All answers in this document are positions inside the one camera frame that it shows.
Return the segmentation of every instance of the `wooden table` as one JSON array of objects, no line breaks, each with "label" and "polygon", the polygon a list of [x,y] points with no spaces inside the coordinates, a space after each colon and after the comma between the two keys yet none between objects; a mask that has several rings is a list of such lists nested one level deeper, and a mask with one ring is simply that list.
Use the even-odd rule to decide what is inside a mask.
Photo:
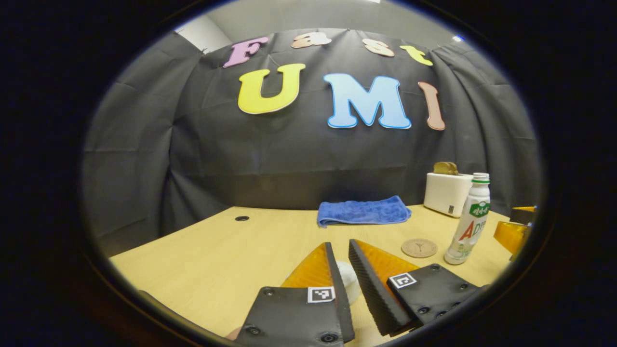
[{"label": "wooden table", "polygon": [[[315,247],[332,243],[337,260],[349,262],[349,239],[356,238],[423,267],[438,263],[477,285],[493,282],[509,265],[511,254],[493,238],[497,222],[490,212],[480,240],[462,265],[443,255],[458,219],[422,205],[401,224],[317,226],[317,211],[232,207],[110,260],[126,279],[161,303],[211,332],[226,336],[244,319],[263,286],[280,286]],[[249,220],[235,221],[240,215]],[[427,238],[437,253],[424,259],[406,256],[400,247],[410,238]],[[346,346],[374,346],[382,337],[364,297],[351,305],[355,340]]]}]

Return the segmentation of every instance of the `green label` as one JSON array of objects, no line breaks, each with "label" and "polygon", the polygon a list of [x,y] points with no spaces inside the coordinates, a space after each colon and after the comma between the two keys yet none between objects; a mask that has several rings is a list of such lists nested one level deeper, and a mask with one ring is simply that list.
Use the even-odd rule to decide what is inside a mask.
[{"label": "green label", "polygon": [[490,203],[481,201],[480,203],[471,205],[471,209],[469,209],[469,213],[476,218],[483,217],[489,214],[490,206],[491,206]]}]

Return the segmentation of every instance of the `blue letter m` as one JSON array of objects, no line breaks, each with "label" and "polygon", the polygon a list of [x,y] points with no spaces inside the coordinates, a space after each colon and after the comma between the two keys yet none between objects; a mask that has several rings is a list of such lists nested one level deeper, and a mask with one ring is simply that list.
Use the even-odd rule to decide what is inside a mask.
[{"label": "blue letter m", "polygon": [[332,86],[334,115],[328,119],[330,127],[353,128],[358,124],[358,120],[351,115],[350,102],[368,126],[375,121],[379,105],[382,110],[379,124],[384,128],[408,129],[412,126],[400,103],[398,80],[377,76],[368,92],[346,73],[329,73],[323,80]]}]

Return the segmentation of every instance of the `blue towel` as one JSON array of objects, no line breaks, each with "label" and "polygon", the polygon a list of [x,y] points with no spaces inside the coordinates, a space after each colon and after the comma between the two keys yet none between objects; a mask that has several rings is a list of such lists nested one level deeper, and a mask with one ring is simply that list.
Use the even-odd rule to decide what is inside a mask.
[{"label": "blue towel", "polygon": [[317,224],[394,224],[405,222],[412,212],[398,195],[381,201],[345,201],[319,205]]}]

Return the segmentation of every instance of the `plastic bottle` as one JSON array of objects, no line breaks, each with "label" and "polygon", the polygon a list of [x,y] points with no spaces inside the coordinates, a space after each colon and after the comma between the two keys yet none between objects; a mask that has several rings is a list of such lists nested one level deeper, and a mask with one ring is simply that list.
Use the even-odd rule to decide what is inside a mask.
[{"label": "plastic bottle", "polygon": [[475,172],[471,183],[457,231],[444,255],[444,260],[453,265],[462,264],[469,257],[482,234],[491,207],[489,174]]}]

